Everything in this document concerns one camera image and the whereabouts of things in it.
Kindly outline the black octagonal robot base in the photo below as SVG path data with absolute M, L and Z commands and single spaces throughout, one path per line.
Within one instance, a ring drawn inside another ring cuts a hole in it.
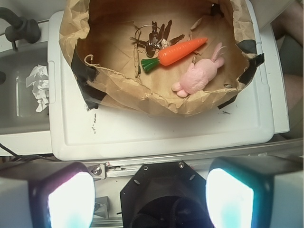
M 125 228 L 211 228 L 206 180 L 184 161 L 144 164 L 120 192 Z

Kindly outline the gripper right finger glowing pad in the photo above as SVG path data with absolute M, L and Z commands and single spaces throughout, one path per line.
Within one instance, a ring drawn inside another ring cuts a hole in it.
M 298 156 L 221 156 L 206 183 L 217 228 L 302 228 L 304 160 Z

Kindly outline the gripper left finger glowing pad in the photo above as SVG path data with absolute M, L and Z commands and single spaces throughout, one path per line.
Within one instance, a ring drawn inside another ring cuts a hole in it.
M 81 162 L 0 166 L 2 228 L 88 228 L 94 208 L 94 180 Z

